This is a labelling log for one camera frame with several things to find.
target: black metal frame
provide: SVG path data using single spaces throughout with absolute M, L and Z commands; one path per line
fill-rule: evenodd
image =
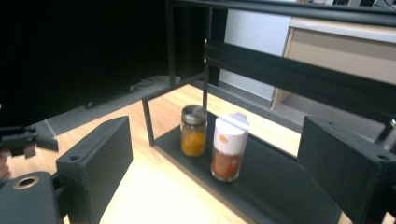
M 381 122 L 385 125 L 385 129 L 376 140 L 376 143 L 379 145 L 385 141 L 393 130 L 394 120 L 396 120 L 396 86 L 367 78 L 350 76 L 342 72 L 336 72 L 306 63 L 298 63 L 251 49 L 220 43 L 211 39 L 211 20 L 212 9 L 218 8 L 239 9 L 326 21 L 396 27 L 395 11 L 254 0 L 167 0 L 166 5 L 170 88 L 153 93 L 142 99 L 148 129 L 148 140 L 151 146 L 155 145 L 155 139 L 149 113 L 149 101 L 194 80 L 203 78 L 203 105 L 206 107 L 207 81 L 210 67 L 226 69 L 245 77 L 277 86 L 286 91 L 301 94 L 324 104 L 338 107 L 353 114 L 366 117 L 367 119 Z M 207 8 L 206 40 L 203 41 L 205 42 L 203 43 L 205 49 L 203 58 L 205 66 L 203 74 L 176 84 L 174 8 L 187 6 Z

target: white cabinet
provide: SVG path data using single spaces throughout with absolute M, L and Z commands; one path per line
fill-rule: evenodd
M 229 10 L 225 43 L 283 56 L 290 17 Z M 272 101 L 275 87 L 221 70 L 219 81 Z

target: black panel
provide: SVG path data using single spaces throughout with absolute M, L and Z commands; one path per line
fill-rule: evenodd
M 259 80 L 367 119 L 388 124 L 396 118 L 396 86 L 392 84 L 214 40 L 205 45 L 205 58 L 211 66 Z
M 205 154 L 185 156 L 176 127 L 156 139 L 165 153 L 260 223 L 336 223 L 340 210 L 297 160 L 250 136 L 240 176 L 222 183 L 210 171 L 216 117 L 208 114 Z

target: glass jar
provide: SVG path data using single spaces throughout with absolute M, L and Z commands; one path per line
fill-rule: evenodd
M 216 119 L 213 138 L 212 175 L 224 182 L 239 176 L 248 140 L 248 121 L 243 114 L 224 115 Z
M 200 105 L 187 105 L 181 112 L 181 150 L 196 157 L 205 152 L 207 112 Z

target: jar lid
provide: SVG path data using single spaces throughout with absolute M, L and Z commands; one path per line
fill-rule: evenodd
M 206 119 L 206 109 L 201 105 L 187 105 L 181 111 L 181 120 L 190 125 L 203 124 Z

